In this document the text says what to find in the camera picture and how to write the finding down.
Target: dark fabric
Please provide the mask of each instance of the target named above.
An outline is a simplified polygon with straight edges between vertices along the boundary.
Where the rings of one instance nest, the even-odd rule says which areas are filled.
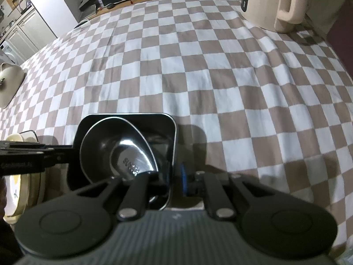
[[[0,219],[0,265],[12,265],[22,256],[11,227]]]

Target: cabinet door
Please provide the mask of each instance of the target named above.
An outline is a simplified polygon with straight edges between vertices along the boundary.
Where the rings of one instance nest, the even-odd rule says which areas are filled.
[[[43,21],[36,10],[32,10],[20,23],[21,30],[40,50],[56,39],[52,30]]]
[[[29,38],[16,26],[5,39],[13,49],[26,61],[33,56],[38,49],[33,45]]]

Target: beige and white checkered fabric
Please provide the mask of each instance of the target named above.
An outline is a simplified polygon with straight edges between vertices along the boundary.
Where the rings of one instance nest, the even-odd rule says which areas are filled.
[[[165,112],[188,168],[252,174],[327,208],[335,245],[353,235],[353,84],[312,30],[264,31],[240,0],[155,0],[91,20],[23,68],[1,138],[32,129],[70,144],[89,113]]]

